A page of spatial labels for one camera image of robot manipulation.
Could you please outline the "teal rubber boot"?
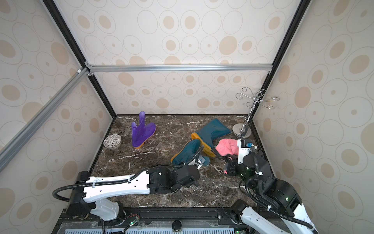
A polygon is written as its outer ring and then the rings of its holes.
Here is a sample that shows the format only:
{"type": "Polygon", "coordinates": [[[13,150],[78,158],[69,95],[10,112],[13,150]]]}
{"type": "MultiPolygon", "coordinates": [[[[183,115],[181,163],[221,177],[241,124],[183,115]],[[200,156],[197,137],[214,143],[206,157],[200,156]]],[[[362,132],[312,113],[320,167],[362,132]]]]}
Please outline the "teal rubber boot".
{"type": "Polygon", "coordinates": [[[174,155],[170,161],[174,165],[193,165],[199,157],[204,157],[206,160],[204,166],[208,166],[210,159],[201,155],[203,149],[204,146],[201,144],[200,140],[192,139],[179,153],[174,155]]]}
{"type": "Polygon", "coordinates": [[[202,129],[191,134],[191,139],[198,139],[204,146],[203,152],[209,157],[215,157],[212,152],[215,147],[213,141],[217,138],[230,134],[231,130],[224,126],[218,119],[213,119],[206,124],[202,129]]]}

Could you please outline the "pink cloth black trim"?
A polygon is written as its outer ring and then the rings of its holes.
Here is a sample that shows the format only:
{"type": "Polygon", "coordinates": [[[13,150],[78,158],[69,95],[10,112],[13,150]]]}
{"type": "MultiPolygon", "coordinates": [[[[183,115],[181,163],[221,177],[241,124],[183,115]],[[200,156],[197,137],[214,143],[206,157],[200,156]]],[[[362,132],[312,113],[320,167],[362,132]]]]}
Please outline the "pink cloth black trim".
{"type": "Polygon", "coordinates": [[[221,139],[216,147],[211,148],[211,151],[219,160],[229,162],[238,159],[239,147],[237,140],[225,138],[221,139]]]}

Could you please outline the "purple rubber boot yellow sole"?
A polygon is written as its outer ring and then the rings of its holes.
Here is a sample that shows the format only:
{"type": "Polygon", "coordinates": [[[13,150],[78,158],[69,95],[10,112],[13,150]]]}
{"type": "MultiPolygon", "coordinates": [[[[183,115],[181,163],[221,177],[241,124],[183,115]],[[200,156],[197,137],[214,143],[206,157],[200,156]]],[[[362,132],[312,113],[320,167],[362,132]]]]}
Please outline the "purple rubber boot yellow sole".
{"type": "Polygon", "coordinates": [[[144,111],[139,113],[139,124],[131,123],[131,137],[132,146],[139,149],[147,139],[154,135],[156,125],[153,122],[145,124],[146,113],[144,111]]]}

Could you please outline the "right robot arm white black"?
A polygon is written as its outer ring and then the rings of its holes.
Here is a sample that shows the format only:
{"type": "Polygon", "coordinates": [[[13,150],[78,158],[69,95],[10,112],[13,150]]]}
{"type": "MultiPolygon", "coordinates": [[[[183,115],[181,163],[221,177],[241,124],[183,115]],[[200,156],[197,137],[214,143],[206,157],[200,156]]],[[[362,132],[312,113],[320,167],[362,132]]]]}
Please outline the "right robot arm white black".
{"type": "MultiPolygon", "coordinates": [[[[319,234],[296,189],[274,176],[262,151],[253,145],[240,145],[237,157],[227,155],[223,158],[226,162],[226,174],[239,176],[244,184],[245,194],[258,206],[279,217],[292,234],[319,234]]],[[[287,234],[241,199],[230,209],[232,221],[244,223],[260,234],[287,234]]]]}

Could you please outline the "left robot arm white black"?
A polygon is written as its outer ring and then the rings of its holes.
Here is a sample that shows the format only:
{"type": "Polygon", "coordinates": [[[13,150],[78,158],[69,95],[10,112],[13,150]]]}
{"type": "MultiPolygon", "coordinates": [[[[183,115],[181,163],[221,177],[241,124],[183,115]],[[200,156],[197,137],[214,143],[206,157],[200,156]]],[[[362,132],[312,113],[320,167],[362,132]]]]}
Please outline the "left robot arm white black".
{"type": "Polygon", "coordinates": [[[202,150],[199,147],[190,160],[181,164],[153,165],[133,175],[95,177],[83,171],[75,184],[55,189],[52,196],[68,203],[66,214],[69,216],[93,214],[104,221],[121,222],[125,219],[123,204],[110,201],[111,197],[169,194],[183,187],[199,186],[199,170],[210,162],[201,155],[202,150]]]}

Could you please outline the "chrome hook stand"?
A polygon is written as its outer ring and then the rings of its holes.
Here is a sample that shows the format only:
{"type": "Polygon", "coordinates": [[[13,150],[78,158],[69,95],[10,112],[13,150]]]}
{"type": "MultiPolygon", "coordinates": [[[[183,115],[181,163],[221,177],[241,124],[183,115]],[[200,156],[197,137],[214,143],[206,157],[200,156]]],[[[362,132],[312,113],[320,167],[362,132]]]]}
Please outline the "chrome hook stand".
{"type": "Polygon", "coordinates": [[[250,87],[243,87],[240,92],[236,94],[236,99],[243,100],[247,98],[248,101],[245,101],[244,104],[249,109],[249,114],[245,117],[243,123],[235,124],[232,128],[233,134],[240,139],[247,139],[251,136],[252,131],[250,127],[250,120],[255,111],[257,105],[263,106],[266,109],[273,110],[275,107],[271,105],[271,102],[279,101],[280,98],[273,96],[270,99],[263,99],[265,96],[266,90],[259,89],[258,92],[254,93],[253,89],[250,87]]]}

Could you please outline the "patterned white bowl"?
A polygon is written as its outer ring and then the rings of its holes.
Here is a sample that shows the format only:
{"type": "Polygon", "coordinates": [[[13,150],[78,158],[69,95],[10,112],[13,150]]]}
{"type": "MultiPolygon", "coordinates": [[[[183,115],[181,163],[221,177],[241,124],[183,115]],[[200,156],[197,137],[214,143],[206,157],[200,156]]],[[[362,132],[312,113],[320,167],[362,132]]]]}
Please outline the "patterned white bowl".
{"type": "Polygon", "coordinates": [[[111,134],[111,135],[108,135],[104,139],[103,146],[108,148],[108,149],[115,150],[120,146],[121,142],[122,142],[122,138],[121,138],[120,135],[111,134]]]}

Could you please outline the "horizontal aluminium bar back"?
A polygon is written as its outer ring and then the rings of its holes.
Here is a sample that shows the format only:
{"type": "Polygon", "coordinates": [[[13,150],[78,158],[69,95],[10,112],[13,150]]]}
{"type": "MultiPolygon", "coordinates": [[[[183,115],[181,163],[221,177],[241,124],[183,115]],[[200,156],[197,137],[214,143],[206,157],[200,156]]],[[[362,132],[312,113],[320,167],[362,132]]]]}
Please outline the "horizontal aluminium bar back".
{"type": "Polygon", "coordinates": [[[92,72],[271,71],[272,64],[90,65],[92,72]]]}

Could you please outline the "diagonal aluminium bar left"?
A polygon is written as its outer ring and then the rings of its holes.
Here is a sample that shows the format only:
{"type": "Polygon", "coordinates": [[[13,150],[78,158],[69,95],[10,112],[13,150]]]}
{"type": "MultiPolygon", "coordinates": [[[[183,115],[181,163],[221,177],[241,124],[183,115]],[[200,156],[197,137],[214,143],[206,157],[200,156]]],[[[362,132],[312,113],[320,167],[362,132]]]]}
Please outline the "diagonal aluminium bar left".
{"type": "Polygon", "coordinates": [[[1,170],[10,163],[35,132],[58,109],[82,78],[88,76],[88,68],[84,67],[77,73],[38,111],[38,113],[9,141],[1,151],[1,170]]]}

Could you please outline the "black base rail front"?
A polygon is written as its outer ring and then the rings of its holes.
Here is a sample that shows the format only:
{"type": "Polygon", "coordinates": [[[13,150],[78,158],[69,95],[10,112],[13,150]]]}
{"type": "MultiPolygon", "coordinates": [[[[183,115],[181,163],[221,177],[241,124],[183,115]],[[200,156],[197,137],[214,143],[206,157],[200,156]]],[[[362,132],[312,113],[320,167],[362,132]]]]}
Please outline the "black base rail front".
{"type": "Polygon", "coordinates": [[[90,214],[85,218],[61,214],[54,234],[256,234],[248,225],[234,222],[227,207],[126,208],[120,225],[103,222],[90,214]]]}

